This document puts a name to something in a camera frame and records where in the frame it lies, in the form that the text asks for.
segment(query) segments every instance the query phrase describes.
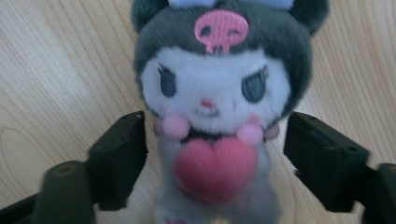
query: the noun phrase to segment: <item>wooden table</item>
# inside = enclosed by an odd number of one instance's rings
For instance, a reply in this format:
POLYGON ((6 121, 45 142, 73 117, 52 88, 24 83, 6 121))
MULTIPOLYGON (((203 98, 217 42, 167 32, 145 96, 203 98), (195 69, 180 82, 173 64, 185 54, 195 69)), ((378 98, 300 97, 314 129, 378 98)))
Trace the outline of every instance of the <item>wooden table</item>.
MULTIPOLYGON (((396 162, 396 2, 331 0, 313 38, 313 83, 297 108, 396 162)), ((86 150, 122 115, 144 110, 150 154, 127 209, 99 223, 153 223, 160 183, 153 116, 139 98, 131 61, 131 0, 0 0, 0 208, 39 190, 53 165, 86 150)), ((359 223, 326 213, 294 176, 281 135, 268 144, 281 223, 359 223)))

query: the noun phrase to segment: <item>pink heart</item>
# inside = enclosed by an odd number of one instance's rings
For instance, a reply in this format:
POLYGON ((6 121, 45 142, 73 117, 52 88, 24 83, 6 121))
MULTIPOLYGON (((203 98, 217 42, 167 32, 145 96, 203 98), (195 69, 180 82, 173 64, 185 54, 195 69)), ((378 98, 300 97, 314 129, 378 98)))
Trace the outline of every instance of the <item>pink heart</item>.
POLYGON ((214 146, 203 139, 191 140, 174 163, 180 187, 202 201, 229 203, 254 177, 257 152, 236 138, 223 138, 214 146))

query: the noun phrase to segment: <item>plush toy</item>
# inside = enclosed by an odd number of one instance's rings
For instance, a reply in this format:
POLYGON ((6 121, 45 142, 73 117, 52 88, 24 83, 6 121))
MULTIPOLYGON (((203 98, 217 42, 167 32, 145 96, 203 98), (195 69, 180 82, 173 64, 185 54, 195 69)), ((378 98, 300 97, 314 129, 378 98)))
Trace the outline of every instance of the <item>plush toy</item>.
POLYGON ((311 78, 327 0, 134 0, 134 70, 158 117, 156 221, 276 223, 264 139, 311 78))

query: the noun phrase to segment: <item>kuromi plush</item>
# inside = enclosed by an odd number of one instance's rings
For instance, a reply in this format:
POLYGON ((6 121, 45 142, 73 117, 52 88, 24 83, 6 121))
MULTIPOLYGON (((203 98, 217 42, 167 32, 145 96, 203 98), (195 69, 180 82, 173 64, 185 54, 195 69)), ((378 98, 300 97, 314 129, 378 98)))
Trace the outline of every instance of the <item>kuromi plush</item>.
POLYGON ((277 223, 264 139, 309 84, 327 12, 327 0, 134 0, 136 81, 158 117, 157 223, 277 223))

